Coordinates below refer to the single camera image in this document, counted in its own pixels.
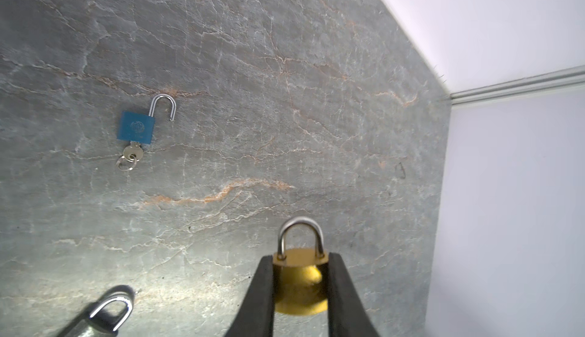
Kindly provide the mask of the small brass padlock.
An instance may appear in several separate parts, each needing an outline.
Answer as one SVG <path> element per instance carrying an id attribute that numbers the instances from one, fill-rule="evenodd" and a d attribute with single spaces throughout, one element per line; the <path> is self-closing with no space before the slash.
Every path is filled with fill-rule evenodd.
<path id="1" fill-rule="evenodd" d="M 286 235 L 295 226 L 305 226 L 315 235 L 312 248 L 288 248 Z M 328 309 L 329 252 L 324 248 L 321 227 L 311 218 L 298 216 L 286 221 L 278 233 L 273 255 L 275 311 L 292 316 L 311 316 Z"/>

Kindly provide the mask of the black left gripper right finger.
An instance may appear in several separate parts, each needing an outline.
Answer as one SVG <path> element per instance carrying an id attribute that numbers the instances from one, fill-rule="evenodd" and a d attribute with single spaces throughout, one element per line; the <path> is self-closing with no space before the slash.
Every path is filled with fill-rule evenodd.
<path id="1" fill-rule="evenodd" d="M 379 336 L 338 253 L 329 253 L 327 295 L 330 337 Z"/>

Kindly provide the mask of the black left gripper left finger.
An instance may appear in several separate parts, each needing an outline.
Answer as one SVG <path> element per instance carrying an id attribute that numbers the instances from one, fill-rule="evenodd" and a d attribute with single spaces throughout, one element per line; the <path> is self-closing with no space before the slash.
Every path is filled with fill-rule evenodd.
<path id="1" fill-rule="evenodd" d="M 273 256 L 261 258 L 239 312 L 225 337 L 272 337 L 274 332 Z"/>

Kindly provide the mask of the blue padlock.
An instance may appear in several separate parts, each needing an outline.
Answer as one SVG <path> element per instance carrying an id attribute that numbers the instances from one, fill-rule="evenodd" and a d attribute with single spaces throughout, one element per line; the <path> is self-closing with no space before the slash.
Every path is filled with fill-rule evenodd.
<path id="1" fill-rule="evenodd" d="M 153 97 L 147 115 L 124 111 L 120 117 L 117 140 L 137 142 L 150 145 L 155 127 L 155 109 L 160 99 L 167 99 L 171 104 L 169 120 L 175 120 L 177 103 L 169 94 L 160 93 Z"/>

